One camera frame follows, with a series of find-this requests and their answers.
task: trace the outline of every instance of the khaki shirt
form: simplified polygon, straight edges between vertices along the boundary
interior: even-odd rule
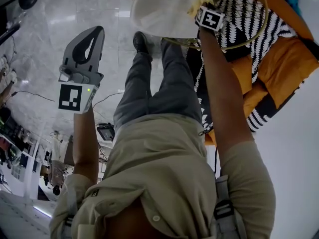
[[[208,238],[216,204],[215,175],[206,162],[201,125],[179,115],[139,118],[118,132],[104,180],[92,186],[82,175],[69,176],[50,224],[57,238],[61,224],[79,210],[72,238],[94,238],[101,217],[112,217],[140,198],[149,223],[172,238]],[[275,195],[254,142],[231,148],[221,164],[229,193],[242,215],[248,238],[269,238]]]

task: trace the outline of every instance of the gray pants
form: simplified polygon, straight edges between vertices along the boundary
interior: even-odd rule
[[[150,114],[180,114],[202,124],[201,109],[189,66],[181,47],[167,41],[161,44],[164,79],[152,96],[150,90],[152,57],[136,54],[128,72],[123,97],[115,110],[115,130]]]

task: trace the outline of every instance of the black shoe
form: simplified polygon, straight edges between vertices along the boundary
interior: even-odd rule
[[[150,54],[147,46],[146,36],[142,32],[138,31],[134,34],[133,45],[137,52],[144,52],[146,54]]]

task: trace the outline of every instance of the plastic bag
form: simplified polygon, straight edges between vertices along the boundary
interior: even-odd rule
[[[198,26],[187,14],[197,0],[133,0],[131,22],[140,31],[161,37],[196,38]]]

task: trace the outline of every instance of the white floor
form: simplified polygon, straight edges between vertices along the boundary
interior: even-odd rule
[[[106,96],[122,92],[126,74],[135,55],[133,35],[130,25],[132,0],[39,0],[27,11],[21,29],[15,33],[17,54],[11,66],[18,75],[18,84],[13,91],[24,90],[57,100],[59,66],[66,45],[81,31],[101,25],[106,38],[99,72],[104,74],[101,87],[93,104]],[[19,14],[19,7],[10,6],[8,14]],[[153,60],[151,90],[156,92],[162,80],[159,38]],[[0,46],[0,54],[11,59],[13,39]],[[4,81],[0,90],[5,87]],[[122,95],[115,95],[95,107],[96,123],[112,122],[114,110]],[[53,130],[60,131],[65,139],[73,132],[73,115],[57,112],[57,104],[18,93],[10,98],[8,107],[13,117],[27,130],[49,139]]]

